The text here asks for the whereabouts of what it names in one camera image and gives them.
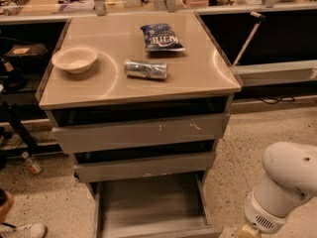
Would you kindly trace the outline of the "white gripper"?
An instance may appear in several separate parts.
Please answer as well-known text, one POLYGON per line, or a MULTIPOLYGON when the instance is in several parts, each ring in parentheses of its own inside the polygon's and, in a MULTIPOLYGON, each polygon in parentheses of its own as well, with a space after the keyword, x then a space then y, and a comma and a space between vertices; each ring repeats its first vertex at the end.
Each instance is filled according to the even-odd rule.
POLYGON ((274 234, 286 223, 285 218, 265 211, 256 201, 252 191, 247 195, 244 215, 247 223, 238 233, 238 238, 262 238, 262 233, 274 234))

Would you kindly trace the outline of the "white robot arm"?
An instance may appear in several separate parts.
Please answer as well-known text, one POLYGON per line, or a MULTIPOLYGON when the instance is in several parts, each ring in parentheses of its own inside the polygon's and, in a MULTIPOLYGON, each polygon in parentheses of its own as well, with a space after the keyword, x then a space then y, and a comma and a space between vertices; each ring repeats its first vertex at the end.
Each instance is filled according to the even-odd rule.
POLYGON ((296 207, 317 196, 316 146, 276 142, 264 150, 262 163, 265 174, 246 198, 238 238, 277 233, 296 207))

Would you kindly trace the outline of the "person's hand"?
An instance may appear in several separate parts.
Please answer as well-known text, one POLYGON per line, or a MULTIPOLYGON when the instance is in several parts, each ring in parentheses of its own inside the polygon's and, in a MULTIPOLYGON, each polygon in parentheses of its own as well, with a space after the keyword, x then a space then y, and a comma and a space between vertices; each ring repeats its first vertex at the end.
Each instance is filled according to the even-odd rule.
POLYGON ((0 223, 6 220, 7 215, 14 204, 13 195, 10 192, 0 188, 0 223))

